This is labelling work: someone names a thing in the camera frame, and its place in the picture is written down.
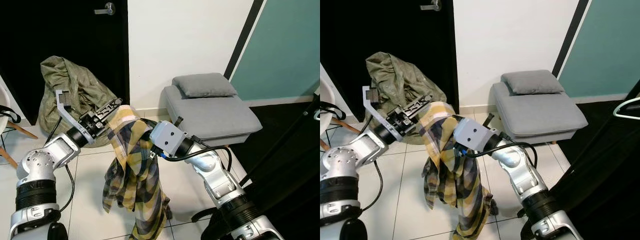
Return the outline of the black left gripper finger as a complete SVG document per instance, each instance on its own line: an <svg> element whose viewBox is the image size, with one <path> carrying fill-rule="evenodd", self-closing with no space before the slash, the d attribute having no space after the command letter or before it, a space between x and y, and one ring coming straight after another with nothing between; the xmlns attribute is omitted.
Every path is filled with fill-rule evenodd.
<svg viewBox="0 0 640 240"><path fill-rule="evenodd" d="M95 116L98 119L107 119L118 107L122 105L121 98L112 99L96 111Z"/></svg>
<svg viewBox="0 0 640 240"><path fill-rule="evenodd" d="M422 112L430 102L432 102L432 94L426 94L418 97L402 108L405 115L417 115Z"/></svg>

